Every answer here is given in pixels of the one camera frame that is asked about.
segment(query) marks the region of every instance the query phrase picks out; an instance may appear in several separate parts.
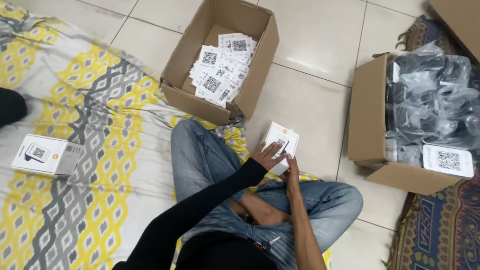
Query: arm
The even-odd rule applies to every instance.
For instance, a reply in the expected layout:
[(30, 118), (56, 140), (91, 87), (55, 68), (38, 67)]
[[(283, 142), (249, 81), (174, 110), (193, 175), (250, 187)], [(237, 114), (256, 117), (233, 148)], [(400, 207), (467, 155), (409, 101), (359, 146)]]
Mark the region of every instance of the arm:
[(313, 234), (307, 210), (300, 193), (297, 159), (287, 157), (290, 173), (287, 180), (287, 197), (292, 212), (293, 235), (295, 236), (295, 257), (299, 270), (326, 270), (324, 257)]
[(272, 144), (263, 153), (257, 150), (240, 170), (227, 179), (204, 188), (153, 219), (127, 262), (117, 264), (115, 269), (134, 269), (140, 265), (169, 269), (177, 239), (236, 192), (257, 185), (268, 170), (285, 157), (271, 160), (280, 147)]

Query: patterned rug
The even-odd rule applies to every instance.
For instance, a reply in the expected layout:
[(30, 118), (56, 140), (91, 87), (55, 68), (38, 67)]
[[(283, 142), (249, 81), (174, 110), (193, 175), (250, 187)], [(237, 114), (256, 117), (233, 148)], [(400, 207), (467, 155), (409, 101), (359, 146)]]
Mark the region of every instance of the patterned rug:
[[(419, 17), (405, 34), (407, 50), (438, 40), (446, 54), (465, 55), (441, 23)], [(469, 87), (480, 90), (472, 63)], [(480, 270), (480, 173), (430, 196), (409, 193), (391, 270)]]

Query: black shirt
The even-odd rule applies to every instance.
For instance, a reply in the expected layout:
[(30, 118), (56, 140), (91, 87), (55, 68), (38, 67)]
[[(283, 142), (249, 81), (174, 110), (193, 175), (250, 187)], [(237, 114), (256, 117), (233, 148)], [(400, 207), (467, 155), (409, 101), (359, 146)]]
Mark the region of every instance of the black shirt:
[[(169, 269), (177, 239), (236, 192), (255, 186), (267, 170), (253, 159), (233, 175), (197, 192), (153, 219), (127, 261), (113, 269)], [(177, 259), (182, 269), (277, 269), (252, 242), (232, 233), (208, 232), (185, 243)]]

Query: floor tile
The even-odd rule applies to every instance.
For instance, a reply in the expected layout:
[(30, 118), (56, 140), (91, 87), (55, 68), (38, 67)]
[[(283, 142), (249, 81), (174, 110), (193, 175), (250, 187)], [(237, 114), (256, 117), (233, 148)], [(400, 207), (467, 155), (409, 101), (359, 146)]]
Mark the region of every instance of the floor tile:
[(391, 230), (355, 220), (332, 245), (332, 269), (384, 270), (394, 237)]
[(94, 7), (76, 0), (10, 0), (29, 12), (54, 16), (82, 28), (87, 33), (110, 44), (126, 16)]
[(348, 128), (345, 131), (342, 156), (338, 168), (338, 182), (355, 186), (363, 196), (359, 219), (397, 230), (397, 222), (407, 197), (407, 191), (364, 180), (372, 170), (355, 165), (347, 157)]
[[(414, 22), (414, 17), (368, 3), (357, 67), (372, 60), (373, 54), (395, 51), (398, 36), (406, 32)], [(399, 45), (397, 50), (404, 48), (404, 45)]]
[(350, 88), (272, 64), (255, 113), (246, 124), (250, 152), (271, 121), (300, 135), (295, 156), (302, 171), (334, 181)]
[(274, 62), (350, 86), (366, 2), (260, 0), (275, 12), (280, 43)]
[(368, 0), (368, 2), (414, 17), (427, 13), (428, 8), (428, 0)]
[(112, 45), (161, 73), (180, 38), (179, 33), (128, 18)]
[(202, 0), (139, 0), (130, 17), (183, 33)]
[(128, 15), (132, 11), (137, 0), (80, 0), (104, 9)]

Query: cardboard box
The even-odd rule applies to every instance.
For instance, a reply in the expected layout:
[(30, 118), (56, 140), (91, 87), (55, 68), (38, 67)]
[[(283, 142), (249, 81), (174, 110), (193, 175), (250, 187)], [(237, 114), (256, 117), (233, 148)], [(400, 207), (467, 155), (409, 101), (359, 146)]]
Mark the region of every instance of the cardboard box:
[[(287, 153), (294, 157), (295, 150), (297, 150), (297, 144), (299, 142), (299, 135), (292, 130), (272, 122), (268, 130), (264, 133), (261, 141), (266, 142), (263, 150), (265, 150), (265, 148), (267, 148), (273, 142), (283, 144), (282, 149), (280, 149), (273, 158), (277, 158), (282, 153)], [(283, 159), (279, 164), (275, 165), (271, 170), (269, 170), (269, 172), (275, 175), (281, 175), (288, 170), (288, 167), (287, 159)]]
[[(188, 74), (202, 45), (217, 47), (218, 35), (231, 33), (248, 35), (258, 44), (240, 93), (224, 109), (196, 97)], [(162, 88), (169, 104), (218, 125), (227, 124), (238, 110), (250, 119), (278, 42), (271, 10), (240, 0), (204, 0), (163, 70)]]
[(429, 195), (460, 177), (413, 167), (386, 159), (385, 86), (388, 54), (355, 69), (350, 102), (348, 159), (369, 167), (383, 164), (365, 180)]
[(12, 167), (46, 174), (70, 175), (84, 147), (67, 140), (27, 134)]
[(450, 34), (477, 61), (480, 60), (480, 1), (431, 0), (433, 11), (441, 17)]

